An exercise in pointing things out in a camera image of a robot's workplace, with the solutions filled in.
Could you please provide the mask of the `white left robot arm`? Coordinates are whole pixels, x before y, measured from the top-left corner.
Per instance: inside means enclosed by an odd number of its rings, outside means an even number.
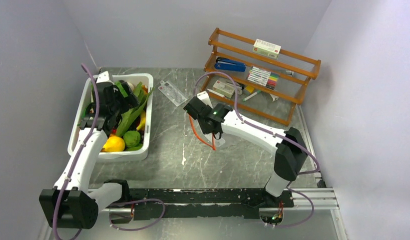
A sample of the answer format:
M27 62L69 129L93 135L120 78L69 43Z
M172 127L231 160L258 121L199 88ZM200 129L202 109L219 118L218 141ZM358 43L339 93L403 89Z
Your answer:
M125 81L93 83L94 101L84 111L79 123L76 148L53 188L43 189L39 202L53 229L90 229L98 214L115 204L128 206L131 193L126 180L107 180L102 187L88 191L89 180L102 147L121 114L139 105Z

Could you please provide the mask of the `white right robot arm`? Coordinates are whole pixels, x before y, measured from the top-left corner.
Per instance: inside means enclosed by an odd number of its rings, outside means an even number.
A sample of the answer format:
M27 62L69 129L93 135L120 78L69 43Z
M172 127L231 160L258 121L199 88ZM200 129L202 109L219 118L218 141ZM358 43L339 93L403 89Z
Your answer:
M198 121L205 135L234 135L273 154L272 174L262 194L268 207L275 207L281 201L282 192L296 180L310 154L300 131L294 127L288 130L272 128L242 116L229 105L219 103L211 107L198 97L193 97L184 110Z

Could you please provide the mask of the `green romaine lettuce leaf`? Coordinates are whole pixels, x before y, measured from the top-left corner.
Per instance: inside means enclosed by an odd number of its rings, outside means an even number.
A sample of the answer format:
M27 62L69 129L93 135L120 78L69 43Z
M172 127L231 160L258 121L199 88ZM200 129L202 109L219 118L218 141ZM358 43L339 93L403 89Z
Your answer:
M128 131L130 126L140 116L141 112L146 108L147 101L152 92L153 90L145 94L142 82L139 82L136 85L134 89L134 95L137 97L139 105L130 108L127 112L121 115L122 119L116 129L116 136L123 137L123 135Z

